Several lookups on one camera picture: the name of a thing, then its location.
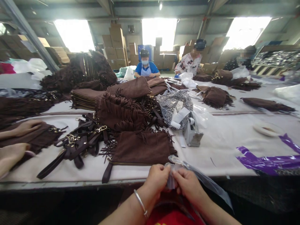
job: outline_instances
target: window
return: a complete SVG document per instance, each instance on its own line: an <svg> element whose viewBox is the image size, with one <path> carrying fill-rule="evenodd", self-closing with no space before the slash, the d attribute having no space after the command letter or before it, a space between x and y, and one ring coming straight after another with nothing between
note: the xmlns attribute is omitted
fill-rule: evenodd
<svg viewBox="0 0 300 225"><path fill-rule="evenodd" d="M95 50L87 20L56 20L55 26L71 52Z"/></svg>
<svg viewBox="0 0 300 225"><path fill-rule="evenodd" d="M224 49L241 48L254 45L271 17L237 17L233 20L227 37L230 37Z"/></svg>
<svg viewBox="0 0 300 225"><path fill-rule="evenodd" d="M156 37L162 37L161 51L172 51L177 19L142 19L143 45L155 46Z"/></svg>

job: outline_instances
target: white apron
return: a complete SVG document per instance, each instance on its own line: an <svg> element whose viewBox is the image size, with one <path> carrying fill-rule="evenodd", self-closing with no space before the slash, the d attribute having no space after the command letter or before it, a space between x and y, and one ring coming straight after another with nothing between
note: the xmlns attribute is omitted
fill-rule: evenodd
<svg viewBox="0 0 300 225"><path fill-rule="evenodd" d="M148 69L147 70L144 70L143 68L144 66L142 65L142 71L141 71L141 76L143 77L148 77L150 74L151 74L151 69L150 69L150 66L148 64Z"/></svg>

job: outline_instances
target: hand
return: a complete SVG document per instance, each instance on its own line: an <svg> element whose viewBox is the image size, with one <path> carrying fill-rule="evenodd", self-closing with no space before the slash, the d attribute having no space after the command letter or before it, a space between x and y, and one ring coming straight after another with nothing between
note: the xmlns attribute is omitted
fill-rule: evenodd
<svg viewBox="0 0 300 225"><path fill-rule="evenodd" d="M37 125L40 123L44 123L42 120L28 120L24 123L21 123L17 128L13 129L16 137L22 137L25 134L28 134L32 131L35 131L41 127L41 125Z"/></svg>
<svg viewBox="0 0 300 225"><path fill-rule="evenodd" d="M160 198L160 193L167 185L171 166L164 167L161 164L151 166L148 177L144 183L144 186L156 195L157 199Z"/></svg>
<svg viewBox="0 0 300 225"><path fill-rule="evenodd" d="M172 175L179 185L177 194L182 193L194 206L211 201L194 172L180 168L178 171L172 171Z"/></svg>

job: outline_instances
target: silver bangle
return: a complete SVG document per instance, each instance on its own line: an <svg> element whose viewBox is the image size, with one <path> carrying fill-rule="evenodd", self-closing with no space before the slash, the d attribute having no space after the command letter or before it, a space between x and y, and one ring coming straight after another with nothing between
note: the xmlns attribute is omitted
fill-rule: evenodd
<svg viewBox="0 0 300 225"><path fill-rule="evenodd" d="M140 205L142 206L143 210L144 210L144 216L146 217L146 219L148 219L148 215L147 215L147 210L145 209L144 207L144 204L140 198L140 196L138 195L138 192L136 191L136 189L134 189L134 193L135 193L135 196L137 197L137 200L139 201Z"/></svg>

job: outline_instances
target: blue bin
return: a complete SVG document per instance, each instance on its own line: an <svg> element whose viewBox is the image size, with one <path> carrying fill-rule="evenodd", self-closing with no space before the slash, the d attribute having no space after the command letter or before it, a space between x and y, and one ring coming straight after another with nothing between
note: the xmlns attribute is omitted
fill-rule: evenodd
<svg viewBox="0 0 300 225"><path fill-rule="evenodd" d="M141 62L141 55L140 52L142 49L146 49L149 52L149 61L153 62L153 55L154 55L154 47L152 45L138 45L137 51L138 51L138 59Z"/></svg>

